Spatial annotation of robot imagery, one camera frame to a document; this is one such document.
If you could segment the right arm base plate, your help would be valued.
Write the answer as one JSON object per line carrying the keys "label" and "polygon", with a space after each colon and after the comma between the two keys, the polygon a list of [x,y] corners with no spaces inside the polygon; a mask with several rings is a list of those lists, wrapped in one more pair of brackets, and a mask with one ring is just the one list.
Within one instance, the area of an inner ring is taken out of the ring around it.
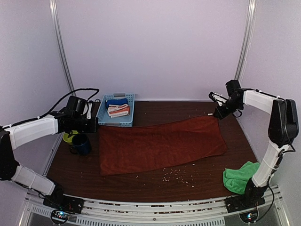
{"label": "right arm base plate", "polygon": [[243,195],[227,197],[224,201],[228,213],[255,208],[258,205],[265,204],[265,199],[263,197],[259,198],[256,201],[250,201],[245,199]]}

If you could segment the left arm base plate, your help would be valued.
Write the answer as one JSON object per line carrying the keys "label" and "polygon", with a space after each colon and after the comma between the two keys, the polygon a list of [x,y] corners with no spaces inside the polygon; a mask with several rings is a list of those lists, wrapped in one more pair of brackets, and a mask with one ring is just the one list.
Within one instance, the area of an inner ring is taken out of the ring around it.
{"label": "left arm base plate", "polygon": [[43,205],[73,214],[80,214],[84,206],[84,200],[64,195],[62,201],[55,201],[47,196],[44,198]]}

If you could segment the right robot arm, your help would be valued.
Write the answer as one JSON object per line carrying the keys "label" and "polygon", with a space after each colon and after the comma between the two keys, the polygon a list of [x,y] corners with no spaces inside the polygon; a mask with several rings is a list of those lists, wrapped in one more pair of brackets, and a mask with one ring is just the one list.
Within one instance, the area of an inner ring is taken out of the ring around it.
{"label": "right robot arm", "polygon": [[263,197],[284,154],[295,152],[293,141],[299,133],[297,107],[292,99],[283,99],[258,89],[242,88],[237,80],[227,82],[226,88],[228,98],[216,92],[208,95],[218,104],[214,117],[221,120],[236,111],[242,111],[246,105],[270,115],[267,151],[257,172],[248,180],[245,193],[237,198],[244,207],[250,208]]}

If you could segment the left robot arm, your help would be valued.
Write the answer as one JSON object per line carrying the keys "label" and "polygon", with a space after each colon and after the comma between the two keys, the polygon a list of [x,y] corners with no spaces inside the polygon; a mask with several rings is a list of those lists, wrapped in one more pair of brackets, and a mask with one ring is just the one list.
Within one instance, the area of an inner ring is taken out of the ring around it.
{"label": "left robot arm", "polygon": [[62,101],[68,98],[67,105],[59,111],[55,110],[54,105],[40,116],[0,129],[0,179],[15,182],[38,192],[57,209],[63,209],[68,204],[63,188],[20,164],[15,159],[13,151],[34,140],[62,132],[71,133],[75,130],[80,133],[95,133],[98,118],[91,115],[93,107],[91,98],[75,97],[74,93],[75,91],[71,91],[59,99]]}

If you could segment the dark red towel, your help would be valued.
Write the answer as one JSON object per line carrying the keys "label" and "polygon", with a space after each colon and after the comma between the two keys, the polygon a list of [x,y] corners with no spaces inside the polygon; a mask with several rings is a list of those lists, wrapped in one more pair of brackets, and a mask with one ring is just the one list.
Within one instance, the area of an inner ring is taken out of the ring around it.
{"label": "dark red towel", "polygon": [[174,167],[227,151],[213,116],[145,127],[101,126],[98,134],[102,176]]}

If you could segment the green microfiber towel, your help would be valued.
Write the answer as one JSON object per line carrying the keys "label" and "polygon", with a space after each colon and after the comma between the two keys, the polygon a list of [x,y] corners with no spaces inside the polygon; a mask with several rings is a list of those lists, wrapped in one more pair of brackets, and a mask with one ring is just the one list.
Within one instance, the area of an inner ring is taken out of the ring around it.
{"label": "green microfiber towel", "polygon": [[240,169],[228,169],[223,171],[222,179],[226,189],[232,193],[244,194],[247,182],[256,173],[259,163],[248,161]]}

